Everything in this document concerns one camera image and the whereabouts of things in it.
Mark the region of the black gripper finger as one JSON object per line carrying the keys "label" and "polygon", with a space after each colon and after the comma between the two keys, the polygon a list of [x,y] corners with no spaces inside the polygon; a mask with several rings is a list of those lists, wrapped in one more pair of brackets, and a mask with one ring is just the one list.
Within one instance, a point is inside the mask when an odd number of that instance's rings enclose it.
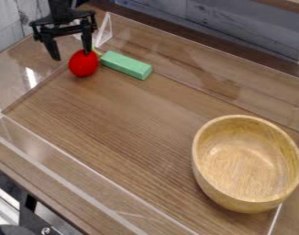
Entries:
{"label": "black gripper finger", "polygon": [[88,54],[92,50],[92,31],[90,26],[83,27],[82,40],[84,53]]}
{"label": "black gripper finger", "polygon": [[48,53],[51,54],[52,59],[56,61],[60,61],[62,58],[60,58],[60,52],[58,49],[58,44],[51,35],[48,34],[43,35],[43,44],[47,48]]}

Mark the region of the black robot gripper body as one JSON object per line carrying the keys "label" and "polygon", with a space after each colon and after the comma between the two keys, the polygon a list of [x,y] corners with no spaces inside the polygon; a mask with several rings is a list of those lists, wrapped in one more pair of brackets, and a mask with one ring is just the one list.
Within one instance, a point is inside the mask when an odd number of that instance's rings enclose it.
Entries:
{"label": "black robot gripper body", "polygon": [[46,38],[58,38],[79,33],[94,33],[98,29],[92,10],[70,9],[64,16],[54,17],[48,14],[44,18],[30,23],[35,40],[44,41]]}

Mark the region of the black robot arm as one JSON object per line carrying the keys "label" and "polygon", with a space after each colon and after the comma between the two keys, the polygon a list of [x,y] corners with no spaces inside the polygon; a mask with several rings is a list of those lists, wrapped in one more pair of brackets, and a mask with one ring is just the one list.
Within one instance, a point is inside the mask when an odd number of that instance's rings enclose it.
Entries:
{"label": "black robot arm", "polygon": [[51,13],[32,21],[34,38],[40,41],[54,60],[60,61],[60,51],[55,38],[80,34],[84,53],[92,50],[92,34],[98,30],[96,12],[76,10],[68,0],[48,0]]}

